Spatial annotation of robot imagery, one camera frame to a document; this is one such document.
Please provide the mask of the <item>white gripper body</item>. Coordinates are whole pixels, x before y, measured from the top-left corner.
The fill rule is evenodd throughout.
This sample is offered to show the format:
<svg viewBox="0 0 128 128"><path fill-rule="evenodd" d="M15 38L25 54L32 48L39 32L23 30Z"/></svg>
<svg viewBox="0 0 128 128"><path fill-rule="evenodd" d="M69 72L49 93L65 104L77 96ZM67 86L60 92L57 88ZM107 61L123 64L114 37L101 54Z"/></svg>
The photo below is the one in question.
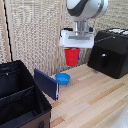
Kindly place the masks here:
<svg viewBox="0 0 128 128"><path fill-rule="evenodd" d="M94 35L89 33L77 35L75 32L69 32L67 45L69 47L92 48L94 45Z"/></svg>

